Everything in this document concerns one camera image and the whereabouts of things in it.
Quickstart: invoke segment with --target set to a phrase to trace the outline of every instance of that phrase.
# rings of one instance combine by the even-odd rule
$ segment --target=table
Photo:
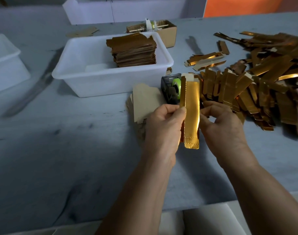
[[[298,12],[209,19],[178,19],[176,45],[168,51],[173,73],[193,71],[184,61],[217,51],[215,32],[238,38],[247,30],[298,35]],[[95,35],[119,34],[135,23],[96,24]],[[61,6],[0,8],[0,32],[21,51],[31,79],[0,92],[0,234],[102,219],[135,168],[140,148],[125,109],[129,93],[79,98],[54,80],[21,112],[1,116],[45,72],[71,26]],[[197,45],[192,44],[195,38]],[[220,69],[246,58],[227,42]],[[298,140],[281,126],[265,132],[247,119],[249,146],[259,162],[289,191],[298,191]],[[164,210],[235,200],[224,171],[200,139],[199,150],[181,145]]]

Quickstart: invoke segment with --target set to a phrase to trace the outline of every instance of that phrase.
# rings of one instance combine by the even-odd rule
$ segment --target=yellow tape roll
[[[172,82],[172,86],[177,86],[176,93],[177,93],[177,99],[181,98],[181,86],[182,86],[182,81],[179,78],[174,78]]]

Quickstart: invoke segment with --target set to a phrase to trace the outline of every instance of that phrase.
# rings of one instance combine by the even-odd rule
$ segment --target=person's right hand
[[[200,110],[200,129],[206,144],[223,169],[245,169],[258,165],[250,150],[243,125],[229,106],[214,101],[205,101]],[[216,118],[209,121],[207,116]]]

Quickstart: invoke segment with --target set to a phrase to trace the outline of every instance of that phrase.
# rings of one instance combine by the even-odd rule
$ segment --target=white plastic bin
[[[20,53],[4,34],[0,34],[0,91],[30,78],[18,56]]]
[[[65,80],[79,97],[131,92],[138,83],[160,87],[161,77],[174,61],[159,34],[143,34],[152,35],[157,44],[156,64],[118,68],[106,40],[126,34],[81,37],[66,43],[52,76]]]

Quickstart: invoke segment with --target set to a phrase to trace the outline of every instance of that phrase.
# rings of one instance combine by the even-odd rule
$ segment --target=open cardboard box
[[[157,26],[168,25],[167,27],[163,27],[162,30],[158,30],[156,32],[160,35],[165,47],[174,47],[176,41],[177,26],[172,24],[168,20],[157,21],[156,24]],[[126,32],[130,33],[131,30],[140,29],[141,27],[145,27],[145,25],[145,23],[142,23],[138,25],[128,26],[126,27]]]

